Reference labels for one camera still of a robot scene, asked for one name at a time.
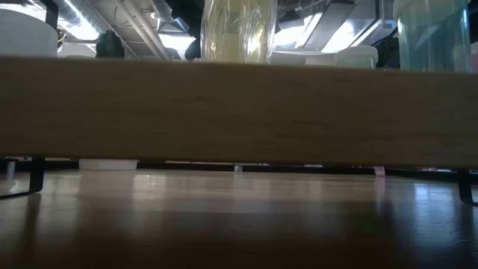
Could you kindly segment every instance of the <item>black metal leg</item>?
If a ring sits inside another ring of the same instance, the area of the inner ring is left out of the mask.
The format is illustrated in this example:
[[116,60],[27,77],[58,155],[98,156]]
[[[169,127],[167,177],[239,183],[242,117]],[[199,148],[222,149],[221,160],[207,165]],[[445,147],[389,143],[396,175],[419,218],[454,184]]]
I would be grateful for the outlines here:
[[58,5],[52,0],[41,0],[46,7],[46,24],[50,25],[53,29],[58,28]]
[[469,170],[456,171],[458,176],[458,187],[460,192],[460,200],[468,205],[477,205],[473,201],[473,193],[471,192],[471,177]]
[[41,191],[43,189],[43,174],[44,173],[45,173],[45,158],[33,158],[31,160],[30,188],[28,189],[28,191],[1,195],[0,200],[34,194],[36,192]]

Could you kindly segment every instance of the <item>metal bracket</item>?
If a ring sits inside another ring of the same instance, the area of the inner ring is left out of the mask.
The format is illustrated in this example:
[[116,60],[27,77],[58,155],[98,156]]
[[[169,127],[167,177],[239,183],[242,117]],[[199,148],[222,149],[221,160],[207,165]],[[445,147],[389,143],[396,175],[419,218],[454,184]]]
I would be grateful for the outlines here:
[[45,173],[45,158],[33,158],[31,160],[30,169],[30,188],[28,191],[4,194],[0,196],[0,200],[20,197],[34,194],[43,189],[43,175]]

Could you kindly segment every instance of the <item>clear container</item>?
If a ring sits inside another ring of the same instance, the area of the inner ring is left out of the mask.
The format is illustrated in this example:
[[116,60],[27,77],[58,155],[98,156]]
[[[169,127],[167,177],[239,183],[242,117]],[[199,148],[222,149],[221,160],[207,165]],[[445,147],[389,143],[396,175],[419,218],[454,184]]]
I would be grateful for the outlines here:
[[206,0],[202,17],[204,61],[268,64],[277,0]]
[[471,45],[471,60],[473,72],[478,72],[478,43]]
[[468,0],[395,0],[403,70],[470,72]]
[[375,69],[379,53],[372,46],[354,46],[335,54],[335,65],[347,68]]

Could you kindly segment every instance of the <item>shelf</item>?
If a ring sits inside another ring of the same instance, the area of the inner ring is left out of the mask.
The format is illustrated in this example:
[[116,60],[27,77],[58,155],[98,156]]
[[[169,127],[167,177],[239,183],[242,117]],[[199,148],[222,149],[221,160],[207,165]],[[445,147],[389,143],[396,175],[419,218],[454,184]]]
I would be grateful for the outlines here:
[[0,62],[0,155],[478,167],[478,75]]

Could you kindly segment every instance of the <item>white container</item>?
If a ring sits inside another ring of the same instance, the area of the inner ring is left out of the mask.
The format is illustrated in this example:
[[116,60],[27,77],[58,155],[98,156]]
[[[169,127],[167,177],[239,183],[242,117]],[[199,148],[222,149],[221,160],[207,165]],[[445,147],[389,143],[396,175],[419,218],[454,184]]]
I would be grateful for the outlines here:
[[0,10],[0,55],[56,57],[58,33],[29,15]]
[[372,46],[354,46],[335,54],[335,65],[346,68],[375,69],[379,52]]
[[403,70],[470,72],[468,0],[395,0]]
[[473,62],[473,72],[478,72],[478,43],[471,45],[471,60]]
[[99,159],[81,159],[81,170],[96,171],[128,171],[136,170],[137,161],[135,160],[99,160]]

